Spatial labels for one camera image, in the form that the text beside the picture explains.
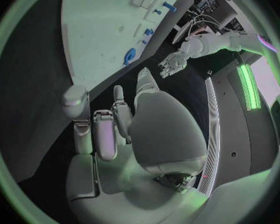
blue object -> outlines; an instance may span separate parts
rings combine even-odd
[[[164,3],[163,3],[163,6],[165,6],[166,8],[168,8],[169,10],[171,10],[172,12],[176,12],[176,11],[177,11],[177,8],[176,8],[176,7],[170,5],[170,4],[167,3],[167,2],[164,2]]]
[[[152,34],[153,34],[153,30],[147,28],[147,29],[145,30],[144,34],[147,35],[147,36],[152,35]]]
[[[158,9],[155,9],[154,12],[157,13],[157,14],[159,14],[159,15],[162,14],[162,11],[160,11],[160,10],[158,10]]]
[[[136,56],[136,49],[131,48],[125,55],[124,64],[127,66],[129,64],[129,61],[132,60],[135,56]]]

green led light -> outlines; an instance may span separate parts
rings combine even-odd
[[[244,90],[247,110],[260,109],[260,95],[250,66],[241,65],[237,70]]]

pink light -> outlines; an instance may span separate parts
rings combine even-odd
[[[262,45],[264,45],[265,47],[267,47],[268,49],[270,49],[274,52],[278,52],[278,50],[272,44],[266,42],[261,36],[257,35],[257,37]]]

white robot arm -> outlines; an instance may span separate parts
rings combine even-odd
[[[246,50],[263,55],[263,46],[257,35],[246,35],[238,32],[227,32],[223,35],[211,33],[194,35],[182,43],[177,52],[169,54],[159,67],[163,78],[184,69],[189,58],[198,58],[213,54],[221,49],[230,51]]]

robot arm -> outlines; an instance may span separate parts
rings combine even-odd
[[[230,51],[246,50],[263,55],[263,46],[257,35],[245,35],[238,32],[227,32],[223,35],[211,33],[194,35],[182,43],[179,51],[169,54],[159,66],[163,78],[184,69],[189,58],[198,58],[213,54],[221,49]]]

